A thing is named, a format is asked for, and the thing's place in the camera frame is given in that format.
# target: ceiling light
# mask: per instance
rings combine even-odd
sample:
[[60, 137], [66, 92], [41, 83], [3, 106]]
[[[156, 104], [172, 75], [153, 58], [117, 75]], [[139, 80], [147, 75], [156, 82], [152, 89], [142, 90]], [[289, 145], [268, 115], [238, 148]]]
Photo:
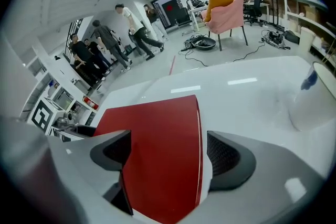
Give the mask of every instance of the ceiling light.
[[192, 87], [186, 87], [186, 88], [173, 89], [170, 91], [170, 93], [197, 91], [200, 89], [201, 89], [201, 86], [192, 86]]
[[232, 80], [228, 81], [228, 85], [236, 85], [236, 84], [242, 84], [242, 83], [249, 83], [249, 82], [256, 82], [258, 81], [257, 78], [250, 78], [250, 79], [240, 79], [240, 80]]

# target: gray shirt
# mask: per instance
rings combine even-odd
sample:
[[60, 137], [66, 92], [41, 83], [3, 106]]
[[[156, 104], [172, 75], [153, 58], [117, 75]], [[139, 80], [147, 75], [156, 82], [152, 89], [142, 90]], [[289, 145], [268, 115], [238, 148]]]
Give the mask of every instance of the gray shirt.
[[101, 38], [107, 49], [110, 49], [118, 44], [116, 39], [111, 34], [111, 29], [105, 25], [96, 27], [94, 34], [96, 38]]

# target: round object on floor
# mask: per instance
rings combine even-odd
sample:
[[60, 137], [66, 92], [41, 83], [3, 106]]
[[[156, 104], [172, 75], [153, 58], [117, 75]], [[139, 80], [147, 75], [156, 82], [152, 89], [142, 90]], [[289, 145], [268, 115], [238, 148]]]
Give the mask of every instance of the round object on floor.
[[216, 46], [216, 41], [208, 37], [198, 37], [192, 41], [192, 45], [200, 50], [211, 50]]

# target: man in black shirt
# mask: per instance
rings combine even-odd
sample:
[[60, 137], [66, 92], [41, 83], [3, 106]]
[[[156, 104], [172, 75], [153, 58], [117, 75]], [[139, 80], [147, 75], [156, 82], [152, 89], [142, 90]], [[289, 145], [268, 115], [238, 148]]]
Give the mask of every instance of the man in black shirt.
[[101, 51], [98, 49], [98, 44], [94, 41], [90, 42], [88, 39], [84, 40], [86, 47], [89, 49], [89, 51], [94, 54], [96, 57], [98, 57], [100, 60], [102, 60], [108, 68], [111, 68], [112, 65], [110, 62], [104, 57], [104, 55], [101, 53]]
[[103, 74], [108, 74], [109, 72], [107, 71], [107, 68], [102, 60], [94, 57], [93, 54], [89, 52], [85, 44], [82, 41], [78, 41], [78, 36], [76, 34], [71, 35], [71, 40], [72, 46], [70, 49], [74, 55], [74, 58], [80, 62], [76, 68], [84, 66], [83, 69], [85, 69], [86, 72], [91, 72], [97, 78], [105, 80], [106, 78]]
[[121, 72], [127, 72], [131, 68], [127, 66], [126, 62], [130, 65], [132, 61], [121, 52], [119, 45], [118, 45], [118, 37], [114, 34], [114, 32], [105, 25], [100, 25], [98, 20], [95, 20], [92, 25], [94, 26], [94, 34], [98, 39], [99, 46], [105, 50], [109, 50], [111, 54], [116, 57], [116, 59], [121, 63], [125, 69], [121, 70]]

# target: person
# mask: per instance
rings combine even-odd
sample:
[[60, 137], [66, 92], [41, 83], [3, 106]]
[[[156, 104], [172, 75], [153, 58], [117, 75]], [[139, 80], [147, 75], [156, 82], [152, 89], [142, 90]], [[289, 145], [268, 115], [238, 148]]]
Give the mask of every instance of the person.
[[148, 57], [146, 58], [146, 61], [154, 58], [155, 55], [143, 43], [143, 41], [148, 43], [149, 45], [160, 48], [160, 52], [163, 52], [164, 44], [162, 42], [158, 42], [154, 39], [150, 39], [146, 36], [145, 27], [142, 25], [142, 23], [139, 21], [139, 19], [137, 17], [135, 17], [135, 15], [130, 11], [129, 8], [125, 7], [124, 4], [117, 4], [115, 6], [115, 10], [117, 11], [118, 14], [122, 14], [124, 17], [127, 18], [129, 28], [131, 30], [131, 34], [134, 36], [134, 39], [135, 39], [136, 43], [148, 55]]
[[104, 57], [104, 55], [101, 53], [101, 51], [98, 49], [98, 44], [94, 41], [90, 42], [88, 39], [84, 40], [84, 43], [86, 47], [89, 49], [89, 52], [94, 54], [96, 57], [99, 57], [100, 60], [102, 60], [105, 65], [107, 65], [108, 68], [112, 68], [112, 64]]
[[92, 25], [95, 28], [94, 34], [98, 39], [99, 46], [103, 50], [108, 49], [111, 54], [116, 57], [119, 63], [124, 66], [124, 69], [122, 69], [121, 72], [123, 73], [131, 70], [131, 68], [127, 66], [126, 62], [131, 65], [132, 61], [121, 52], [118, 37], [115, 35], [115, 33], [106, 25], [100, 25], [100, 21], [98, 20], [94, 20]]
[[80, 75], [84, 81], [90, 85], [91, 88], [95, 86], [95, 84], [99, 81], [99, 78], [96, 77], [90, 70], [87, 69], [86, 65], [81, 65], [80, 61], [75, 60], [73, 63], [73, 68], [77, 71], [78, 75]]
[[143, 7], [146, 11], [147, 18], [151, 22], [151, 25], [159, 41], [163, 41], [162, 37], [165, 38], [165, 41], [168, 41], [169, 40], [168, 34], [166, 32], [166, 29], [164, 29], [164, 26], [162, 22], [160, 21], [159, 16], [157, 15], [157, 12], [147, 4], [144, 5]]
[[78, 41], [77, 34], [72, 34], [70, 38], [72, 40], [70, 49], [74, 58], [80, 62], [79, 66], [76, 66], [76, 68], [85, 66], [85, 70], [88, 73], [93, 73], [97, 78], [104, 81], [106, 79], [104, 77], [104, 73], [108, 74], [109, 71], [102, 60], [94, 57], [93, 54], [89, 52], [85, 44], [82, 41]]

